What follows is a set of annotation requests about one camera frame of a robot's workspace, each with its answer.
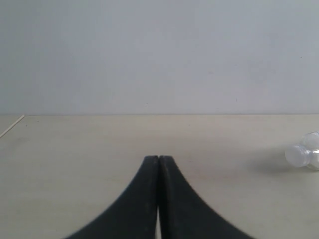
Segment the bottle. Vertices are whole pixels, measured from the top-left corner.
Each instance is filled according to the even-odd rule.
[[[299,144],[289,146],[285,157],[296,168],[307,166],[319,170],[319,131],[307,133]]]

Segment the plastic bottle cap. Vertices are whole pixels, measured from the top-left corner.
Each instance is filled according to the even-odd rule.
[[[310,163],[311,151],[302,145],[293,145],[286,149],[285,157],[292,166],[299,168]]]

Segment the clear plastic bottle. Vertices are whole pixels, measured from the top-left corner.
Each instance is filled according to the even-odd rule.
[[[319,131],[307,133],[299,144],[289,146],[285,156],[296,168],[307,166],[319,170]]]

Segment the white wall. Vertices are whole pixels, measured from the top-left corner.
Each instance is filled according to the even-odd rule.
[[[319,113],[317,0],[0,0],[0,114]]]

